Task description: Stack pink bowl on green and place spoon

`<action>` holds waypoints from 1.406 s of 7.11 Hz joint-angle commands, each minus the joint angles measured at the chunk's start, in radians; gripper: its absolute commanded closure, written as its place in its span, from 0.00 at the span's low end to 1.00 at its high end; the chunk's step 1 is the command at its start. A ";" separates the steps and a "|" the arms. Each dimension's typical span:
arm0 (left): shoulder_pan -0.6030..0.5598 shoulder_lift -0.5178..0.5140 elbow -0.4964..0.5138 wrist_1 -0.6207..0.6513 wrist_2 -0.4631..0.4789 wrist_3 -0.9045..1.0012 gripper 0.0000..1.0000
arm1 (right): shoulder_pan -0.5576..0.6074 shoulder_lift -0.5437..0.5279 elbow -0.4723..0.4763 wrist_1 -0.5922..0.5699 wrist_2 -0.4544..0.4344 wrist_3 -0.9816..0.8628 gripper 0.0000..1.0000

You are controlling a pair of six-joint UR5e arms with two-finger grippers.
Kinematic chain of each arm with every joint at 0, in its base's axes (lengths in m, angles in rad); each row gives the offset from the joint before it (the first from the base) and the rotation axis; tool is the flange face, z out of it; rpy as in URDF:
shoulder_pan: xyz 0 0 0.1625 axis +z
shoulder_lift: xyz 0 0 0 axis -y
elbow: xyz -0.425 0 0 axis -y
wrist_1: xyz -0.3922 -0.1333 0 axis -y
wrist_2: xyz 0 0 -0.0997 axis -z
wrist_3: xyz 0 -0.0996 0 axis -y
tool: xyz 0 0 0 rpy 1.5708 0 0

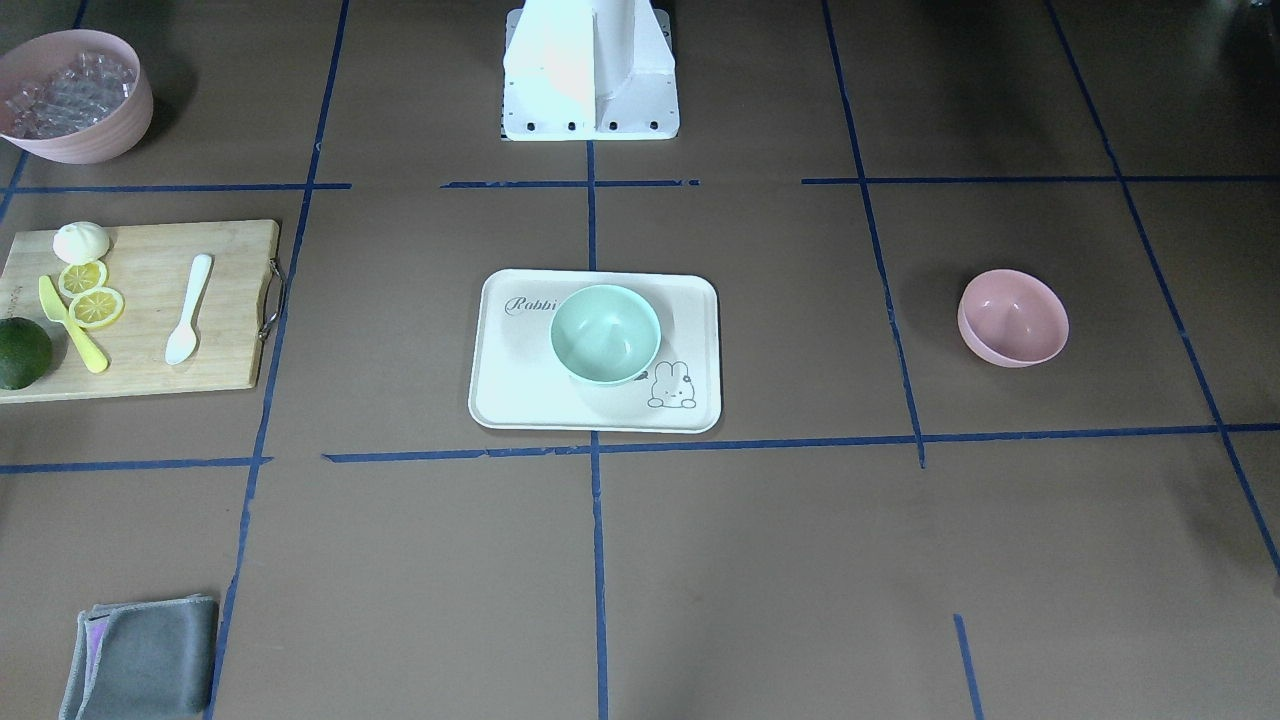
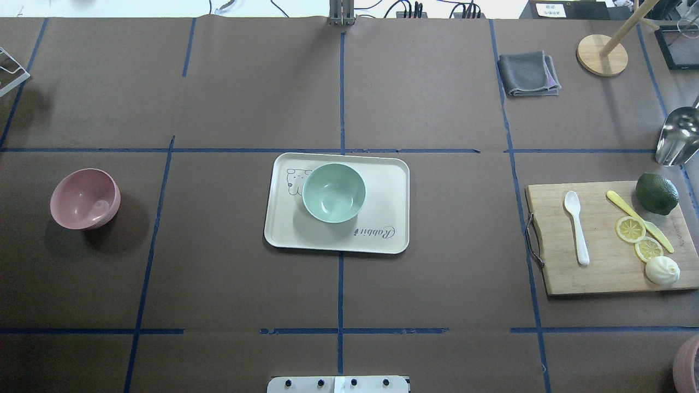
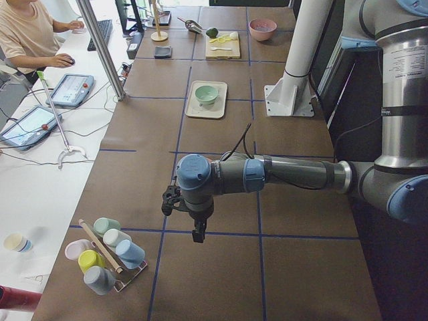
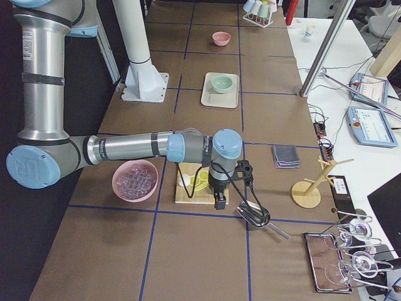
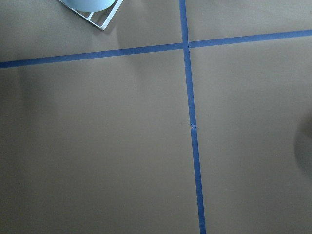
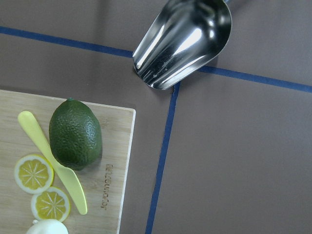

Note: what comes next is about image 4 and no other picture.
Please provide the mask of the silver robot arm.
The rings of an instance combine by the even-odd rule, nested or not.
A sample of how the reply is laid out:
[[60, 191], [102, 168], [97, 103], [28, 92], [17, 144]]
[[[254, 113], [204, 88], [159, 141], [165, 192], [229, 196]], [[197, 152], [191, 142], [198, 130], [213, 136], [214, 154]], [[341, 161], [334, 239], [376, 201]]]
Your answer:
[[20, 185], [43, 189], [86, 166], [103, 161], [165, 157], [209, 169], [216, 209], [226, 206], [242, 139], [222, 129], [203, 136], [195, 129], [99, 138], [70, 136], [63, 128], [65, 37], [94, 37], [95, 1], [14, 1], [23, 38], [24, 128], [7, 156], [9, 175]]

